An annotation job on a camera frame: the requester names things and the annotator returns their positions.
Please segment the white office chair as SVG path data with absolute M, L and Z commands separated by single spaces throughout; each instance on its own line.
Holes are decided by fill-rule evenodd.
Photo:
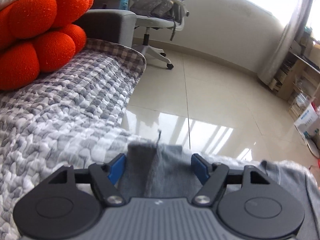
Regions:
M 174 18 L 172 20 L 166 20 L 163 18 L 156 17 L 148 17 L 137 15 L 136 28 L 144 27 L 145 33 L 142 44 L 134 44 L 133 49 L 142 53 L 143 55 L 150 55 L 154 59 L 158 59 L 159 61 L 165 62 L 167 64 L 167 68 L 172 70 L 174 65 L 167 58 L 166 53 L 163 49 L 155 48 L 149 45 L 150 38 L 150 30 L 151 29 L 169 29 L 172 31 L 170 40 L 173 40 L 175 33 L 177 31 L 181 31 L 184 28 L 184 20 L 189 16 L 189 11 L 186 8 L 184 0 L 171 0 L 174 3 L 172 7 L 172 12 Z

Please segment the orange pumpkin cushion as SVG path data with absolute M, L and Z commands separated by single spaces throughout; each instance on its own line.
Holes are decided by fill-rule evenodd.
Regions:
M 1 9 L 1 90 L 31 84 L 81 51 L 85 31 L 74 24 L 94 0 L 17 0 Z

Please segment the grey white quilted bedspread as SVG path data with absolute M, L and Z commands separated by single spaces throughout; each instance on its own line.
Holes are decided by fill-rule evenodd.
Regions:
M 119 57 L 81 51 L 68 65 L 1 94 L 1 239 L 19 239 L 16 202 L 61 166 L 87 168 L 125 153 L 119 191 L 188 199 L 201 188 L 198 153 L 231 168 L 257 166 L 304 207 L 298 239 L 319 239 L 316 163 L 288 103 L 253 76 L 173 52 L 123 67 Z

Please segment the grey checkered blanket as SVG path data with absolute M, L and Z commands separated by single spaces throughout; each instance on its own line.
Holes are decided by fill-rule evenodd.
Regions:
M 114 42 L 88 38 L 86 48 L 114 58 L 125 72 L 140 79 L 146 69 L 146 59 L 138 51 Z

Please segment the grey knitted cat sweater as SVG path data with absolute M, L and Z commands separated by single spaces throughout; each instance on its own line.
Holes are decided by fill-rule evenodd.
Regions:
M 178 145 L 148 140 L 122 131 L 127 145 L 126 167 L 118 184 L 125 198 L 187 198 L 192 201 L 205 183 L 214 200 L 238 191 L 242 173 L 253 165 L 293 195 L 304 207 L 305 218 L 297 239 L 319 239 L 319 188 L 312 173 L 294 161 L 240 161 L 208 157 Z

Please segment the right beige curtain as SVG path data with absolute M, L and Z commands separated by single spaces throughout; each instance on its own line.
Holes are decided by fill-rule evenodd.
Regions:
M 276 47 L 264 59 L 263 65 L 257 73 L 259 80 L 269 85 L 276 72 L 289 52 L 294 40 L 301 38 L 305 24 L 307 23 L 313 0 L 301 0 L 298 9 L 292 14 L 290 21 Z

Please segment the wooden desk shelf unit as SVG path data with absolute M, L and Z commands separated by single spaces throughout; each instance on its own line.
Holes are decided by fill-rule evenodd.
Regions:
M 319 40 L 305 27 L 289 48 L 269 88 L 287 101 L 289 114 L 297 119 L 311 103 L 319 107 Z

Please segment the white blue cardboard box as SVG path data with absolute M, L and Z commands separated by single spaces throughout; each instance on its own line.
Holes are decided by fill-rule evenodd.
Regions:
M 305 111 L 294 122 L 294 125 L 303 139 L 312 138 L 319 132 L 319 115 L 313 103 L 306 107 Z

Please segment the grey backpack on chair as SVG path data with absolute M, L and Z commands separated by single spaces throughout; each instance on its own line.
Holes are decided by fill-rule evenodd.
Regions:
M 174 3 L 171 0 L 135 0 L 130 10 L 137 15 L 172 20 L 173 6 Z

